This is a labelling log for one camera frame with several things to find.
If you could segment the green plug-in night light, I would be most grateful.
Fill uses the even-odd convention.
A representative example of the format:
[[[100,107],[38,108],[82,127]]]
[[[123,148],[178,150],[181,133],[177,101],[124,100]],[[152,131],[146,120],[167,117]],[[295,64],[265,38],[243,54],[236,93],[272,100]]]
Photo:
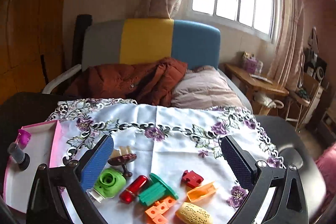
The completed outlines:
[[[104,169],[93,188],[88,191],[89,195],[99,203],[107,198],[114,198],[126,185],[126,179],[122,173],[113,168]]]

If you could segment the red metallic cylinder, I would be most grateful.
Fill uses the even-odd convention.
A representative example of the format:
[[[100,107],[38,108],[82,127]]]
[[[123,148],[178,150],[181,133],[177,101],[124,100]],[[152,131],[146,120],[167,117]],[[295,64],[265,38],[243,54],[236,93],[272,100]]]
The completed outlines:
[[[149,179],[140,175],[136,178],[119,196],[121,202],[125,204],[130,204],[133,202],[139,193],[142,191],[143,187],[148,183]]]

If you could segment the orange plastic scoop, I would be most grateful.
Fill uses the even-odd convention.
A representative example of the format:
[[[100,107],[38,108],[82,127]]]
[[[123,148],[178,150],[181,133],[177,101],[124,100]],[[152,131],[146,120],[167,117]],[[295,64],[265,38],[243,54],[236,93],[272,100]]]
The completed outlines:
[[[187,192],[187,198],[190,202],[198,202],[215,194],[217,189],[217,183],[211,182],[189,190]]]

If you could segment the red puzzle piece block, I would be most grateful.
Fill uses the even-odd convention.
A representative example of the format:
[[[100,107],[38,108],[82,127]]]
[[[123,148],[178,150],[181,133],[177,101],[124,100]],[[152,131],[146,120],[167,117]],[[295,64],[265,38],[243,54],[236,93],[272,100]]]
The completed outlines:
[[[202,176],[200,176],[199,174],[195,173],[193,170],[185,170],[181,178],[181,182],[183,182],[192,189],[200,186],[203,180],[204,178],[202,178]]]

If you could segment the green plastic spool stand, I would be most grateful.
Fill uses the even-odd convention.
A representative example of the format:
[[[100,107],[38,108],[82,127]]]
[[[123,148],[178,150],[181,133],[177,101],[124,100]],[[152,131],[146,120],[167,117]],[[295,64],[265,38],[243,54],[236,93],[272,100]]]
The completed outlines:
[[[179,199],[177,193],[166,184],[159,176],[154,173],[149,175],[151,184],[138,195],[139,203],[142,206],[151,206],[156,201],[163,197],[173,197],[173,199]]]

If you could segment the black round table edge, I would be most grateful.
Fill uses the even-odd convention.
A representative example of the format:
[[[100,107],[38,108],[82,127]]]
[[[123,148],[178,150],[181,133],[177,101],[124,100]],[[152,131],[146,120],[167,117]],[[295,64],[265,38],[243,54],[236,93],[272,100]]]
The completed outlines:
[[[257,115],[256,120],[275,144],[284,165],[294,164],[298,168],[303,185],[309,222],[313,223],[326,194],[326,185],[303,141],[294,127],[280,117]]]

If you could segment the pink cushion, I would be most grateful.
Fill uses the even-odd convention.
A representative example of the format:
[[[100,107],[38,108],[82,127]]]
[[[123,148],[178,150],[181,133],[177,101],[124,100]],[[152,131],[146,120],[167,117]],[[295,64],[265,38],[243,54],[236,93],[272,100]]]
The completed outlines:
[[[323,213],[335,196],[336,144],[334,143],[315,161],[326,184],[326,197],[322,204]]]

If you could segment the purple plastic cup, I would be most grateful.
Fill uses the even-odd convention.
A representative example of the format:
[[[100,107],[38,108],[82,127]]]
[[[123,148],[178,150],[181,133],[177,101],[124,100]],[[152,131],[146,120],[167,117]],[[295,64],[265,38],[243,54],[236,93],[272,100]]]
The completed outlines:
[[[31,139],[31,134],[24,129],[18,130],[18,140],[17,143],[21,149],[24,149]]]

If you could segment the orange cube block cluster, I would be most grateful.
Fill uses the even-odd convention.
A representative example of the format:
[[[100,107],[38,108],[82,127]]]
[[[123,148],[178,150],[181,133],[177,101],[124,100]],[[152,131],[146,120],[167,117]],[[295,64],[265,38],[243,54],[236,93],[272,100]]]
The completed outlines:
[[[154,205],[145,211],[145,214],[151,220],[151,223],[167,224],[168,220],[164,217],[164,214],[175,204],[176,200],[172,196],[167,196],[163,200],[155,201]]]

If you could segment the yellow embossed oval soap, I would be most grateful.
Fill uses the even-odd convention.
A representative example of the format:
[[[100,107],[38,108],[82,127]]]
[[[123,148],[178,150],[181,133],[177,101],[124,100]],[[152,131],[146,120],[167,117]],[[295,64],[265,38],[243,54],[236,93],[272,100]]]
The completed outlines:
[[[184,202],[175,215],[186,224],[213,224],[213,219],[205,209],[189,202]]]

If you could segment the white embroidered floral tablecloth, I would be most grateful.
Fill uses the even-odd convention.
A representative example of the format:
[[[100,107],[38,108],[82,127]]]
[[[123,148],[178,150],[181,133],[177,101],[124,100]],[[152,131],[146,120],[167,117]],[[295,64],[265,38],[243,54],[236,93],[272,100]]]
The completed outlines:
[[[245,107],[215,106],[179,109],[137,104],[122,99],[60,101],[49,115],[59,121],[62,133],[56,160],[59,165],[78,159],[98,140],[109,135],[116,148],[130,147],[137,159],[128,165],[134,176],[159,176],[187,201],[185,170],[213,182],[217,191],[198,202],[215,223],[227,223],[247,196],[220,148],[231,135],[256,160],[281,168],[283,158],[256,117]]]

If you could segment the wooden side table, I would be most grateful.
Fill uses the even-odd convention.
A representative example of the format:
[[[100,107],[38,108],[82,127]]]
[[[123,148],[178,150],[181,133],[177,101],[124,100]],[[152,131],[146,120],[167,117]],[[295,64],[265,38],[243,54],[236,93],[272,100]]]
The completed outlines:
[[[254,78],[248,72],[235,65],[221,63],[219,68],[221,70],[224,69],[224,73],[229,78],[234,76],[246,86],[247,92],[245,96],[249,101],[253,101],[254,95],[259,92],[266,95],[268,94],[280,97],[287,97],[288,95],[291,95],[294,99],[297,100],[297,102],[301,103],[305,107],[308,107],[310,104],[310,101],[306,100],[305,98],[301,98],[296,92],[289,92],[280,84],[268,83],[267,81]]]

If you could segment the pink grey pillow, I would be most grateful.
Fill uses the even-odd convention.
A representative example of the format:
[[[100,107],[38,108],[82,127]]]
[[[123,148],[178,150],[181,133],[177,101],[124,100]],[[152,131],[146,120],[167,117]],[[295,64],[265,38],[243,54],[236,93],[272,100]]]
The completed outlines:
[[[228,80],[214,67],[206,65],[187,70],[171,92],[171,106],[181,109],[207,109],[214,106],[243,107]]]

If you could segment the rust brown jacket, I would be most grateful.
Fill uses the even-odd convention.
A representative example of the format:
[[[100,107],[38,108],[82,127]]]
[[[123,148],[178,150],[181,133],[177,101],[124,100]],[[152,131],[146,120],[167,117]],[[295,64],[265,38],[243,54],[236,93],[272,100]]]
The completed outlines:
[[[122,98],[153,106],[171,105],[172,91],[187,64],[172,57],[153,63],[103,64],[89,67],[65,91],[77,98]]]

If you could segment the purple box on table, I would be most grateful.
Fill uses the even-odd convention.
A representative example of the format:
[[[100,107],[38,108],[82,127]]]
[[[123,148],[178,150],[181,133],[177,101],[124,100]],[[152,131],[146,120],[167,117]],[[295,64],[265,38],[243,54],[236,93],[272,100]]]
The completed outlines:
[[[241,65],[246,72],[254,75],[260,75],[263,69],[263,62],[248,52],[243,53]]]

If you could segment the grey yellow blue headboard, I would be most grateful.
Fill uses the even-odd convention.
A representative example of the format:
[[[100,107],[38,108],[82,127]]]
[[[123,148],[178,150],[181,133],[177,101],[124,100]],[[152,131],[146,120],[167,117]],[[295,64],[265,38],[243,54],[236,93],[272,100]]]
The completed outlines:
[[[207,24],[172,19],[125,19],[95,23],[84,35],[83,70],[102,64],[153,63],[172,57],[189,69],[217,68],[221,32]]]

